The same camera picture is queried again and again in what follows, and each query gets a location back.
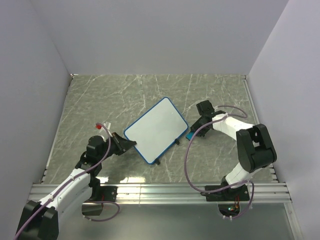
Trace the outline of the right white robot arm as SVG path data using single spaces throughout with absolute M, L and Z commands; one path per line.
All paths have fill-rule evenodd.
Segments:
M 252 176 L 277 160 L 277 153 L 267 127 L 253 125 L 234 118 L 234 114 L 224 111 L 202 115 L 191 127 L 186 138 L 192 142 L 195 137 L 204 137 L 209 130 L 219 131 L 236 141 L 238 163 L 221 180 L 216 189 L 201 190 L 195 187 L 187 172 L 187 158 L 184 159 L 184 174 L 190 187 L 206 197 L 216 197 L 221 201 L 236 200 L 244 193 L 243 187 Z

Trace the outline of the blue whiteboard eraser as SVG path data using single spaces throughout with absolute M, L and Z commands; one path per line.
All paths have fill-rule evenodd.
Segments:
M 185 138 L 190 141 L 190 140 L 192 139 L 193 135 L 194 135 L 193 132 L 189 132 L 189 133 L 185 136 Z

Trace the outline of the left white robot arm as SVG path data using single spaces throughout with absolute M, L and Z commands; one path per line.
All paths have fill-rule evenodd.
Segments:
M 102 162 L 112 155 L 122 155 L 136 145 L 113 132 L 104 139 L 100 135 L 88 140 L 71 174 L 51 193 L 38 201 L 30 200 L 23 208 L 16 240 L 56 240 L 69 215 L 87 200 L 102 202 L 100 180 Z

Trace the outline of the blue framed small whiteboard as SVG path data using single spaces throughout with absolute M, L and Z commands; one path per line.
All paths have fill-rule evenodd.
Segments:
M 123 132 L 143 160 L 155 164 L 172 145 L 187 132 L 188 123 L 168 97 L 163 97 L 153 107 L 129 125 Z

